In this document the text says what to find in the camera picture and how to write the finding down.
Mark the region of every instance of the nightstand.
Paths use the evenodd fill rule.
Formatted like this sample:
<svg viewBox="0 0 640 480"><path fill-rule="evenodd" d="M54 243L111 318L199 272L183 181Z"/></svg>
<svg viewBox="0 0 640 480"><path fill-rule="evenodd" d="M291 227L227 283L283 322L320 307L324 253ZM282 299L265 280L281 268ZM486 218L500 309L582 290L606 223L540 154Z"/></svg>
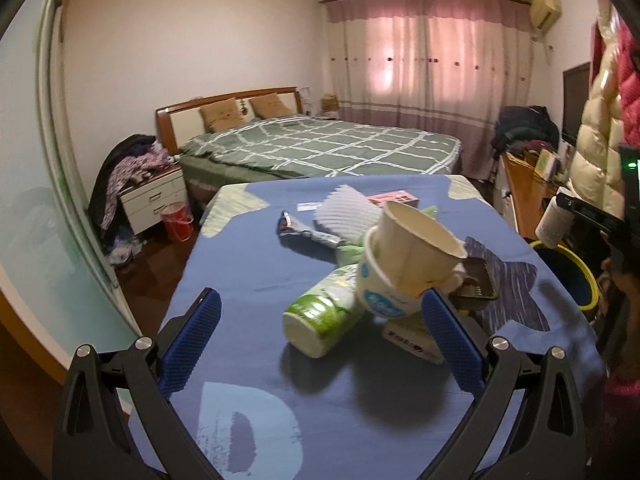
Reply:
<svg viewBox="0 0 640 480"><path fill-rule="evenodd" d="M127 187L120 201L131 229L139 234L161 221L160 211L172 202L187 203L187 190L180 166L173 165L139 186Z"/></svg>

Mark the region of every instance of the table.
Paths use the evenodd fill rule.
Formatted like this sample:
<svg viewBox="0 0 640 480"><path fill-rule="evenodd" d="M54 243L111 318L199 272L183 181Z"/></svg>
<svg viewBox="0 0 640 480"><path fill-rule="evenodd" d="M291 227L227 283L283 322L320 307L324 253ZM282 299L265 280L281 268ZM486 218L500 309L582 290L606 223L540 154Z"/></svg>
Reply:
<svg viewBox="0 0 640 480"><path fill-rule="evenodd" d="M584 316L537 254L461 176L310 178L225 186L204 222L167 319L204 286L223 301L222 319L172 405L225 479L415 480L472 402L447 365L433 365L382 338L368 319L325 357L311 360L282 335L282 313L331 272L331 254L281 245L276 222L289 210L305 222L340 184L370 195L405 189L458 238L470 236L505 262L535 268L530 296L549 332L510 321L497 333L524 351L565 348L584 393L603 373ZM481 466L493 463L522 396L516 393ZM135 414L130 428L147 463L159 467Z"/></svg>

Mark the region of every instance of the brown pillow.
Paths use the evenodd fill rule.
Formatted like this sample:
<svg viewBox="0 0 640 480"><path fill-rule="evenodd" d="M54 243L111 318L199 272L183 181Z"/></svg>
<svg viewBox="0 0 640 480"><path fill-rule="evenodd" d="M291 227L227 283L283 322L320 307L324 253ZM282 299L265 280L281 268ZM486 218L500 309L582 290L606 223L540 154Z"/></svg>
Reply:
<svg viewBox="0 0 640 480"><path fill-rule="evenodd" d="M244 126L246 123L244 119L220 119L213 121L209 127L216 134L229 128L237 128L238 126Z"/></svg>
<svg viewBox="0 0 640 480"><path fill-rule="evenodd" d="M200 114L208 132L219 132L244 124L244 118L240 114L236 100L232 97L224 101L201 106Z"/></svg>
<svg viewBox="0 0 640 480"><path fill-rule="evenodd" d="M293 112L280 101L278 94L261 95L260 97L249 99L249 102L254 109L255 115L261 119L293 115Z"/></svg>

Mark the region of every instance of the red bucket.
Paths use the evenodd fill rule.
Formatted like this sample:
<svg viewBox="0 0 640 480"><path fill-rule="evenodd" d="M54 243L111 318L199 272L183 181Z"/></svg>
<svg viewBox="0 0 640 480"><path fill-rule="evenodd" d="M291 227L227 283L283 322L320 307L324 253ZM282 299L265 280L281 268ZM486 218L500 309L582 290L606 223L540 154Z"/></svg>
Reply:
<svg viewBox="0 0 640 480"><path fill-rule="evenodd" d="M193 215L189 206L183 202L173 202L160 211L160 218L171 240L184 242L193 233Z"/></svg>

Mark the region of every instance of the black mount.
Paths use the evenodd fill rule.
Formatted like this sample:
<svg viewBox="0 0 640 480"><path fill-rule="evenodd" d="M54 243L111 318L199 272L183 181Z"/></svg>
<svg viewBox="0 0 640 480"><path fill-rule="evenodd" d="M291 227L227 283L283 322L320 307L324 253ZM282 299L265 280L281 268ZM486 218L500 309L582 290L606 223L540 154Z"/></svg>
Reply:
<svg viewBox="0 0 640 480"><path fill-rule="evenodd" d="M184 316L169 320L155 340L128 349L76 350L66 376L53 442L54 480L223 480L158 389L162 356L210 292L206 288ZM128 389L167 473L146 465L127 427L116 388Z"/></svg>
<svg viewBox="0 0 640 480"><path fill-rule="evenodd" d="M418 480L582 480L586 437L580 397L564 350L545 355L490 340L440 296L484 361L486 386ZM524 397L498 461L477 471L514 390Z"/></svg>

